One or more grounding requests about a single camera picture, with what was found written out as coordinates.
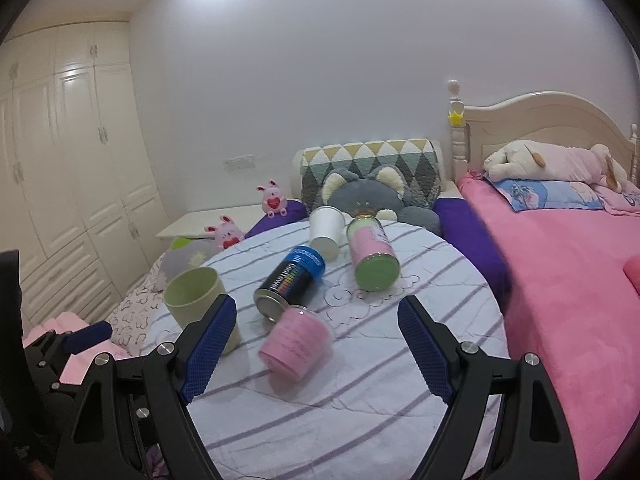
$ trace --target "blue can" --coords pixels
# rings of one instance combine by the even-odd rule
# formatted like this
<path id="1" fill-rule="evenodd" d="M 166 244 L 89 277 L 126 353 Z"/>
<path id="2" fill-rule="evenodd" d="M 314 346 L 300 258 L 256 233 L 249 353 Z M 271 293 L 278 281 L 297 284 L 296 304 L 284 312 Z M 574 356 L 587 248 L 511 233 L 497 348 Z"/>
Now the blue can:
<path id="1" fill-rule="evenodd" d="M 290 305 L 305 306 L 324 268 L 324 258 L 315 249 L 293 248 L 254 292 L 255 306 L 264 317 L 277 322 Z"/>

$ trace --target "stuffed animal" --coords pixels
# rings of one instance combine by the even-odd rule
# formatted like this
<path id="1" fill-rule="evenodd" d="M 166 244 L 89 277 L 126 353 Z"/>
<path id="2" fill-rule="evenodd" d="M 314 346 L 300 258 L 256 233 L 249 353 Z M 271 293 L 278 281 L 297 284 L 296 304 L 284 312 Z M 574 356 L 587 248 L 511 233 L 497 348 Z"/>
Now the stuffed animal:
<path id="1" fill-rule="evenodd" d="M 322 200 L 352 217 L 371 213 L 381 220 L 404 222 L 440 234 L 438 215 L 412 205 L 412 194 L 395 166 L 379 166 L 365 178 L 337 168 L 324 180 Z"/>
<path id="2" fill-rule="evenodd" d="M 222 215 L 220 219 L 222 220 L 222 224 L 219 226 L 208 226 L 205 227 L 204 230 L 207 233 L 214 234 L 212 239 L 216 241 L 218 248 L 222 251 L 244 240 L 244 233 L 234 224 L 234 221 L 229 216 Z"/>
<path id="3" fill-rule="evenodd" d="M 258 186 L 258 191 L 262 191 L 262 210 L 269 218 L 273 218 L 278 212 L 281 216 L 287 215 L 287 198 L 274 180 L 269 181 L 269 185 Z"/>
<path id="4" fill-rule="evenodd" d="M 622 193 L 627 180 L 625 168 L 618 164 L 604 144 L 594 144 L 590 152 L 598 158 L 600 171 L 604 175 L 600 179 L 600 185 L 616 193 Z"/>
<path id="5" fill-rule="evenodd" d="M 600 183 L 619 190 L 619 179 L 626 180 L 626 173 L 602 144 L 585 150 L 533 140 L 514 140 L 488 156 L 484 170 L 492 182 L 505 178 L 563 180 Z"/>

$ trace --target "white wardrobe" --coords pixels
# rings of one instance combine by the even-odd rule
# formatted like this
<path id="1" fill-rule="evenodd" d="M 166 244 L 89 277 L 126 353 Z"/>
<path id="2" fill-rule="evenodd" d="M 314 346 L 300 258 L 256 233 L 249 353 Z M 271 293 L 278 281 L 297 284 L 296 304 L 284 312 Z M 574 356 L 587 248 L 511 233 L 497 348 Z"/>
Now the white wardrobe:
<path id="1" fill-rule="evenodd" d="M 166 248 L 140 132 L 127 23 L 0 46 L 0 251 L 20 251 L 22 311 L 103 319 Z"/>

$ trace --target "pink jar label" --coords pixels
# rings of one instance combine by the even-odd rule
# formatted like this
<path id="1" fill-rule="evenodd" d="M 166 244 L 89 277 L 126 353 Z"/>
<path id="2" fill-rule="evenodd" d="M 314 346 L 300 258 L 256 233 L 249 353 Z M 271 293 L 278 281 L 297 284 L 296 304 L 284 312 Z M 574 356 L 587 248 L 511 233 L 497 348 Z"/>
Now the pink jar label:
<path id="1" fill-rule="evenodd" d="M 331 333 L 313 313 L 289 307 L 271 330 L 258 355 L 267 367 L 299 381 L 322 357 Z"/>
<path id="2" fill-rule="evenodd" d="M 349 250 L 354 267 L 372 254 L 396 255 L 385 232 L 376 226 L 364 226 L 354 232 L 349 241 Z"/>

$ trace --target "wooden bed headboard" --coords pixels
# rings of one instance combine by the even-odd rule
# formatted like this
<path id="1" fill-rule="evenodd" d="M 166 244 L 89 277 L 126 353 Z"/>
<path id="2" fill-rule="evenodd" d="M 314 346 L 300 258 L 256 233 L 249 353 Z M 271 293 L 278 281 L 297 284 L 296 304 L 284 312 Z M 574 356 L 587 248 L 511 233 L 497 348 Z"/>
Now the wooden bed headboard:
<path id="1" fill-rule="evenodd" d="M 460 84 L 451 80 L 448 87 L 452 122 L 457 123 L 451 125 L 456 183 L 468 170 L 482 171 L 485 158 L 517 139 L 586 149 L 605 144 L 629 180 L 638 183 L 638 127 L 632 124 L 632 137 L 626 138 L 606 113 L 586 99 L 564 92 L 535 92 L 491 106 L 465 106 L 458 95 Z"/>

